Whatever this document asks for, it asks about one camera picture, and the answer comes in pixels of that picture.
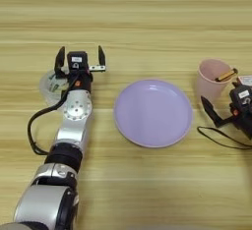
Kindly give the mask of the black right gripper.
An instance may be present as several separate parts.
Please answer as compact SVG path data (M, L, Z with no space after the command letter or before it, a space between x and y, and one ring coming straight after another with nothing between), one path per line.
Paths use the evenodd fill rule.
M241 86L239 82L232 82L235 88ZM252 104L235 105L230 103L231 116L222 119L214 110L213 104L204 96L201 101L205 112L212 119L217 128L225 125L227 122L232 123L236 129L241 130L248 139L252 139Z

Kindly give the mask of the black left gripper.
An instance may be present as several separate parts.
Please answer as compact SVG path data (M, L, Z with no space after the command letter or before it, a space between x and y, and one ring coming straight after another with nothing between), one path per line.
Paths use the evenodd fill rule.
M68 69L62 68L65 60L65 47L62 46L55 58L54 73L57 80L66 79L70 90L83 89L90 91L93 82L93 73L105 72L105 54L102 47L98 46L99 65L89 66L87 69Z

